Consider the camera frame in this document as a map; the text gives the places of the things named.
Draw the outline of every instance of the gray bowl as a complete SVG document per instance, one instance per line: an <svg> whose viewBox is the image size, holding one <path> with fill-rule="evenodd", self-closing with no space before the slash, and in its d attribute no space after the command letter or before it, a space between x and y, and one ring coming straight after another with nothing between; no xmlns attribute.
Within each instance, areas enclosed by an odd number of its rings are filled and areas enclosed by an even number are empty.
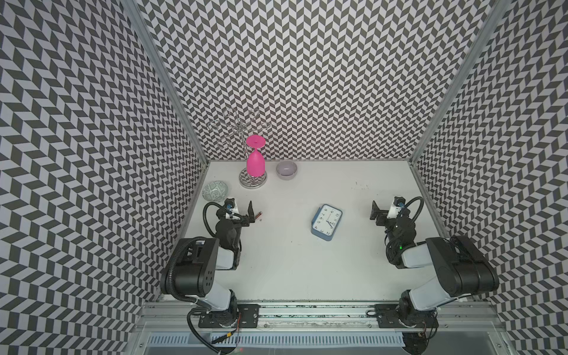
<svg viewBox="0 0 568 355"><path fill-rule="evenodd" d="M209 202L222 201L229 193L229 187L223 181L213 181L205 185L201 196Z"/></svg>
<svg viewBox="0 0 568 355"><path fill-rule="evenodd" d="M284 160L276 166L276 175L282 180L292 180L298 172L298 166L291 160Z"/></svg>

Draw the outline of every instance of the white table surface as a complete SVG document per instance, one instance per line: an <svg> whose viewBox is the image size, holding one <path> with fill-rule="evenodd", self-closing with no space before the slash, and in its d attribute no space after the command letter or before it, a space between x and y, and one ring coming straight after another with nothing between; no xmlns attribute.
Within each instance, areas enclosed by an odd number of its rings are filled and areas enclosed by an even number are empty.
<svg viewBox="0 0 568 355"><path fill-rule="evenodd" d="M212 162L205 184L229 186L239 212L249 201L262 216L241 233L243 252L237 270L218 270L215 280L241 300L398 300L407 289L435 276L431 266L399 270L385 257L384 227L369 220L371 203L387 209L396 195L420 195L406 161L300 161L289 181L278 178L278 162L267 162L266 184L240 186L244 162ZM209 236L202 222L206 201L199 196L186 238ZM328 203L343 211L331 241L310 233L318 208ZM418 202L411 206L412 214ZM207 218L215 230L216 208ZM416 221L416 241L438 236L426 206Z"/></svg>

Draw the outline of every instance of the alarm clock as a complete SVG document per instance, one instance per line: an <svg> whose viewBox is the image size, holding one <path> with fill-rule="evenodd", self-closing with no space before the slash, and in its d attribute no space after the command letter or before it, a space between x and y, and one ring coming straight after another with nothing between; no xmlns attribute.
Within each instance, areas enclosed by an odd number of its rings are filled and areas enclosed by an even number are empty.
<svg viewBox="0 0 568 355"><path fill-rule="evenodd" d="M330 241L342 215L343 212L340 209L324 204L319 208L314 219L312 219L312 234L323 240Z"/></svg>

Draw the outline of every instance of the clock face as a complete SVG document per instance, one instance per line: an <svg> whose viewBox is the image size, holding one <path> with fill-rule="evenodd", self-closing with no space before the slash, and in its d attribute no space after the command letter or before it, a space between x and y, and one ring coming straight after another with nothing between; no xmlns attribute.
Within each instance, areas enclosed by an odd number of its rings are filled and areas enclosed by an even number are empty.
<svg viewBox="0 0 568 355"><path fill-rule="evenodd" d="M325 204L318 213L312 228L325 235L331 235L333 234L340 218L340 210Z"/></svg>

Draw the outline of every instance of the chevron patterned wall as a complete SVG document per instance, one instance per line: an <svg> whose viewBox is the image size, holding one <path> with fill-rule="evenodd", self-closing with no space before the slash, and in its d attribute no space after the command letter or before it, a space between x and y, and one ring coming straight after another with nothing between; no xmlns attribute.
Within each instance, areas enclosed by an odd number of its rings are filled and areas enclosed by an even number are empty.
<svg viewBox="0 0 568 355"><path fill-rule="evenodd" d="M210 159L409 157L493 2L138 1Z"/></svg>
<svg viewBox="0 0 568 355"><path fill-rule="evenodd" d="M521 354L567 354L568 2L515 1L418 162L451 233L498 269Z"/></svg>
<svg viewBox="0 0 568 355"><path fill-rule="evenodd" d="M196 155L117 0L0 14L0 353L118 354Z"/></svg>

